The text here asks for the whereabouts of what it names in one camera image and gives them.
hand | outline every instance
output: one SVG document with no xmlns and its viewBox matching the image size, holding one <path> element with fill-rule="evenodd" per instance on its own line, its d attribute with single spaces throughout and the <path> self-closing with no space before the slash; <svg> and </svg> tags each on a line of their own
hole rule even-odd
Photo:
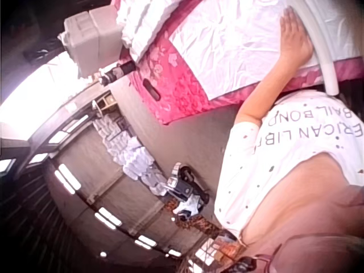
<svg viewBox="0 0 364 273">
<path fill-rule="evenodd" d="M 297 70 L 312 57 L 313 45 L 292 7 L 284 10 L 280 30 L 280 61 Z"/>
</svg>

white t-shirt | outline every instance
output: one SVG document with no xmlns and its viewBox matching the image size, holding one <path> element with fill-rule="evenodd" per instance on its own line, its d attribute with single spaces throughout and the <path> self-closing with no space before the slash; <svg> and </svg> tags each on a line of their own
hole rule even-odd
<svg viewBox="0 0 364 273">
<path fill-rule="evenodd" d="M 321 152 L 341 166 L 350 184 L 364 185 L 364 124 L 340 100 L 314 90 L 276 102 L 261 128 L 232 128 L 217 189 L 215 214 L 239 238 L 268 192 L 300 162 Z"/>
</svg>

floor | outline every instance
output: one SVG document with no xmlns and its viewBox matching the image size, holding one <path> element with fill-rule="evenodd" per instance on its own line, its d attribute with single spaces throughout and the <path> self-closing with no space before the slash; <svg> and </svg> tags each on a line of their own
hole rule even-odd
<svg viewBox="0 0 364 273">
<path fill-rule="evenodd" d="M 229 132 L 238 106 L 228 106 L 193 117 L 160 124 L 127 78 L 113 83 L 111 92 L 136 135 L 156 159 L 166 176 L 176 162 L 190 165 L 198 182 L 211 196 L 203 215 L 215 223 L 213 205 Z"/>
</svg>

pink bedding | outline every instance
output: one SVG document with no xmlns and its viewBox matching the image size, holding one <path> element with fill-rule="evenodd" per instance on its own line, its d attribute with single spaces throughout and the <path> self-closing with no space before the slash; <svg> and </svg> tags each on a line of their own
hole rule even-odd
<svg viewBox="0 0 364 273">
<path fill-rule="evenodd" d="M 201 1 L 188 0 L 180 4 L 169 20 L 165 22 L 155 41 L 139 62 L 139 70 L 129 74 L 129 79 L 139 92 L 143 102 L 163 124 L 218 107 L 240 104 L 258 84 L 245 86 L 235 92 L 211 101 L 208 100 L 192 71 L 168 40 L 176 27 Z M 120 0 L 112 0 L 111 4 L 118 9 Z M 127 52 L 123 52 L 121 62 L 127 60 L 130 60 L 130 56 Z M 364 77 L 364 62 L 361 57 L 336 61 L 335 69 L 338 81 Z M 144 79 L 148 79 L 158 91 L 161 96 L 159 101 L 155 101 L 143 86 Z M 300 71 L 299 75 L 287 85 L 284 92 L 322 83 L 319 67 L 310 67 Z"/>
</svg>

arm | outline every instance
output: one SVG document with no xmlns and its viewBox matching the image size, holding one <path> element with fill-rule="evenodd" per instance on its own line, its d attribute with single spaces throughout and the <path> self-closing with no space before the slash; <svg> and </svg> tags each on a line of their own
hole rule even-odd
<svg viewBox="0 0 364 273">
<path fill-rule="evenodd" d="M 260 127 L 262 118 L 268 113 L 280 92 L 312 56 L 311 40 L 291 7 L 285 9 L 280 19 L 280 28 L 279 60 L 243 103 L 235 118 L 235 124 L 248 121 Z"/>
</svg>

